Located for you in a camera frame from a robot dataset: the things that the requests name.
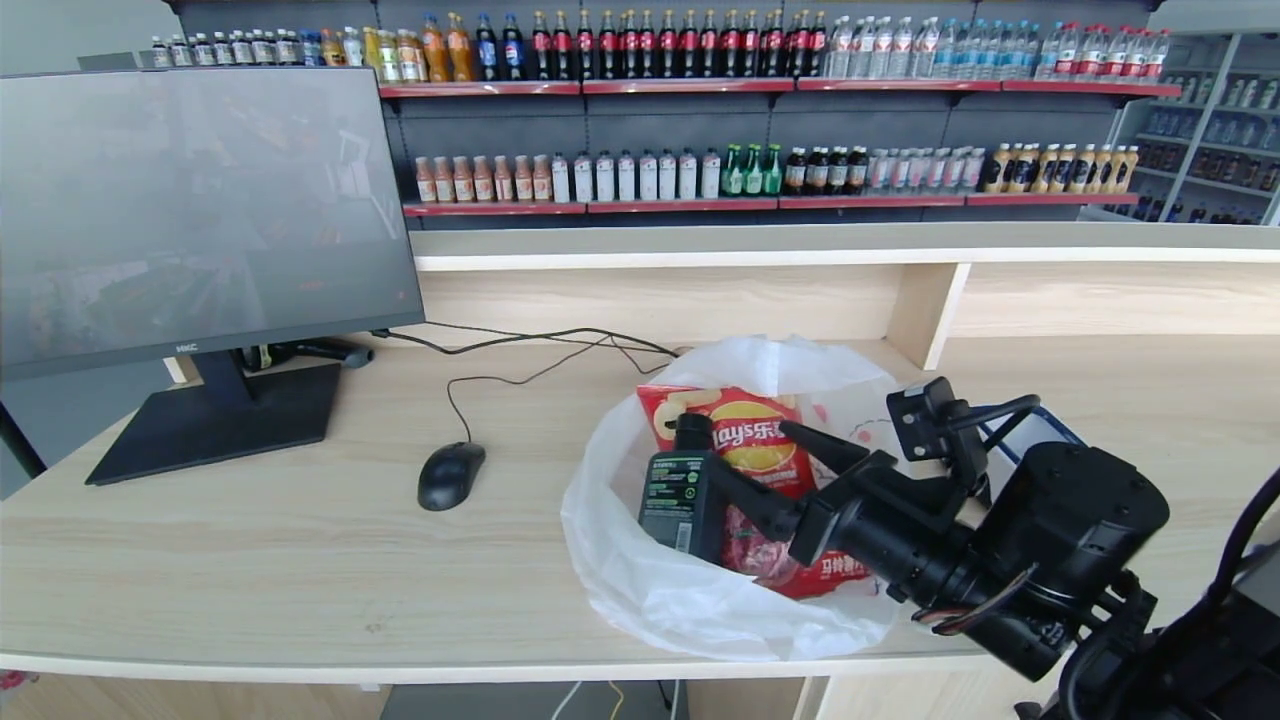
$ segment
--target monitor stand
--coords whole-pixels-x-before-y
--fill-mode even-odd
[[[324,439],[342,365],[246,378],[232,352],[192,355],[204,384],[147,397],[84,484],[109,486]]]

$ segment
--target plastic bottle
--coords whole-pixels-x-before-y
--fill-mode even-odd
[[[698,197],[698,155],[691,147],[686,147],[680,155],[676,178],[677,196],[681,200],[695,200]]]
[[[630,150],[618,158],[618,200],[634,202],[636,199],[636,161]]]
[[[591,156],[582,150],[573,159],[573,199],[579,202],[593,202],[595,200],[595,193],[593,188],[593,176],[594,163],[591,163]]]
[[[602,150],[595,159],[595,200],[598,202],[613,202],[613,156],[608,150]]]
[[[547,160],[545,155],[540,155],[543,160]],[[547,174],[550,176],[550,168],[547,169]],[[529,155],[516,155],[516,200],[520,202],[532,202],[534,201],[534,173],[529,169]]]
[[[658,199],[658,159],[648,150],[640,155],[640,200]]]
[[[703,197],[707,200],[716,200],[719,197],[719,154],[716,152],[714,147],[707,149],[707,155],[703,155]]]

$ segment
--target cable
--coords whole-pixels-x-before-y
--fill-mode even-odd
[[[568,701],[573,700],[573,696],[577,694],[577,689],[581,687],[582,687],[582,680],[573,683],[573,687],[568,689],[568,693],[564,696],[564,700],[562,700],[561,703],[556,706],[556,712],[552,712],[552,720],[558,720],[559,714],[564,711],[564,706],[568,705]]]
[[[622,710],[622,703],[627,700],[627,696],[622,694],[622,688],[613,684],[613,680],[609,680],[609,687],[613,688],[613,692],[618,693],[618,703],[613,706],[613,712],[609,714],[609,720],[617,720],[618,711]]]

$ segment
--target drink shelf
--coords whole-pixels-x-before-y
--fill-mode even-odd
[[[576,82],[417,82],[384,85],[378,95],[393,97],[465,97],[475,95],[580,95]]]
[[[795,88],[795,81],[788,77],[582,81],[584,95],[630,95],[635,92],[791,92]]]
[[[965,205],[1133,205],[1135,192],[979,192],[965,197]]]
[[[777,197],[719,197],[714,200],[637,200],[635,202],[591,202],[586,211],[591,215],[614,213],[700,213],[777,210]]]
[[[832,77],[803,77],[796,81],[796,87],[801,91],[888,91],[888,90],[915,90],[915,91],[964,91],[964,92],[1000,92],[997,79],[855,79]]]
[[[1140,97],[1178,97],[1176,85],[1140,85],[1135,82],[1057,82],[1036,79],[1001,81],[1004,92],[1093,92],[1100,95],[1134,95]]]
[[[445,202],[404,205],[404,217],[428,215],[584,215],[585,202]]]

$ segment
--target beverage bottle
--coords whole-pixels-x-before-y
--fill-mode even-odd
[[[539,155],[539,158],[544,163],[547,161],[547,155]],[[547,174],[550,176],[550,168],[547,169]],[[529,169],[529,155],[516,155],[516,200],[520,202],[534,201],[534,173]]]
[[[440,202],[457,202],[458,199],[453,193],[453,173],[449,172],[449,159],[444,155],[436,155],[435,172],[431,173],[435,177],[435,197]]]
[[[721,31],[721,68],[717,74],[740,77],[742,74],[742,31],[737,29],[737,10],[724,13]]]
[[[435,202],[435,178],[431,177],[430,158],[415,158],[413,168],[417,179],[417,197],[422,202]]]
[[[577,76],[579,79],[595,79],[599,73],[595,61],[595,35],[591,32],[590,10],[582,8],[577,17]]]
[[[484,155],[476,155],[472,161],[476,164],[476,202],[493,202],[493,170],[489,169],[489,159]]]
[[[169,46],[160,40],[159,35],[151,36],[151,64],[157,68],[173,67],[173,54],[169,51]]]
[[[613,156],[602,150],[595,159],[595,199],[600,202],[613,201]]]
[[[888,69],[884,77],[901,79],[908,77],[911,67],[911,41],[915,35],[911,32],[911,15],[905,15],[897,20],[897,29],[893,31],[893,44],[890,47]]]
[[[658,199],[658,159],[648,150],[640,155],[640,200]]]
[[[890,55],[893,53],[893,26],[890,18],[881,18],[876,26],[876,38],[872,41],[870,63],[867,67],[869,79],[888,77]]]
[[[837,145],[828,163],[831,167],[827,169],[827,187],[823,188],[823,193],[840,195],[849,182],[849,149]]]
[[[564,163],[564,158],[563,156],[561,156],[559,160],[561,160],[561,163]],[[520,167],[518,167],[520,158],[518,156],[516,158],[516,163],[517,163],[517,167],[516,167],[516,193],[518,195],[520,193]],[[568,165],[566,164],[564,168],[566,168],[566,170],[564,170],[564,178],[566,178],[566,182],[567,182],[567,179],[568,179]],[[553,181],[552,181],[552,167],[550,167],[550,163],[548,161],[547,155],[534,155],[534,174],[532,174],[531,179],[532,179],[531,184],[532,184],[532,191],[534,191],[534,197],[532,197],[534,202],[545,202],[545,201],[550,200],[552,199],[552,182]],[[564,197],[568,197],[568,186],[567,184],[564,187]]]
[[[618,158],[618,200],[634,202],[636,199],[636,161],[630,150]]]
[[[1005,169],[1009,167],[1011,158],[1012,154],[1009,151],[1009,143],[1001,142],[1000,147],[992,152],[991,159],[987,160],[987,165],[982,170],[983,192],[1005,191]]]
[[[494,44],[493,29],[489,29],[489,58],[493,60],[492,68],[498,64],[498,49]],[[471,67],[471,37],[462,26],[462,15],[449,13],[449,35],[445,38],[449,44],[449,63],[453,64],[453,82],[471,82],[476,74]]]
[[[1160,35],[1151,42],[1147,64],[1142,67],[1142,82],[1156,85],[1160,81],[1160,74],[1165,72],[1165,58],[1169,55],[1169,31],[1160,31]]]
[[[742,29],[742,77],[755,77],[760,67],[760,28],[755,26],[755,10],[746,12]]]
[[[703,33],[698,53],[698,77],[716,77],[716,67],[719,64],[716,49],[719,47],[719,38],[716,35],[716,10],[707,10],[703,18]]]
[[[506,155],[495,155],[493,159],[493,191],[498,202],[516,201],[515,178],[511,177],[511,168],[507,167]]]
[[[760,146],[746,146],[746,170],[742,173],[742,195],[755,197],[764,191],[764,170],[760,168]]]
[[[719,155],[716,152],[714,147],[707,149],[707,155],[703,155],[703,197],[707,200],[716,200],[719,197]]]
[[[525,36],[516,24],[516,14],[507,13],[507,27],[502,28],[502,79],[529,79],[525,69]]]
[[[621,74],[621,67],[618,65],[618,33],[613,29],[613,12],[605,10],[604,19],[600,20],[600,77],[604,79],[617,79]]]
[[[640,77],[640,32],[636,31],[635,10],[627,10],[622,22],[622,76]]]
[[[591,202],[595,200],[594,188],[591,187],[594,174],[591,156],[586,154],[586,150],[582,150],[573,159],[573,197],[579,202]]]
[[[809,51],[805,59],[804,74],[818,77],[822,74],[823,53],[827,49],[827,12],[818,10],[814,15],[813,26],[809,28]]]
[[[662,29],[658,31],[658,47],[662,54],[658,56],[659,74],[664,78],[680,77],[680,67],[676,64],[676,26],[672,24],[672,10],[663,10]]]
[[[686,147],[680,156],[678,177],[676,181],[677,195],[681,200],[698,199],[698,155],[691,147]]]
[[[453,156],[453,195],[458,202],[475,202],[476,187],[471,177],[471,165],[466,155]]]
[[[552,33],[547,29],[547,17],[541,10],[534,13],[534,79],[552,79]]]
[[[764,195],[776,197],[782,192],[782,146],[771,145],[769,156],[764,163]]]

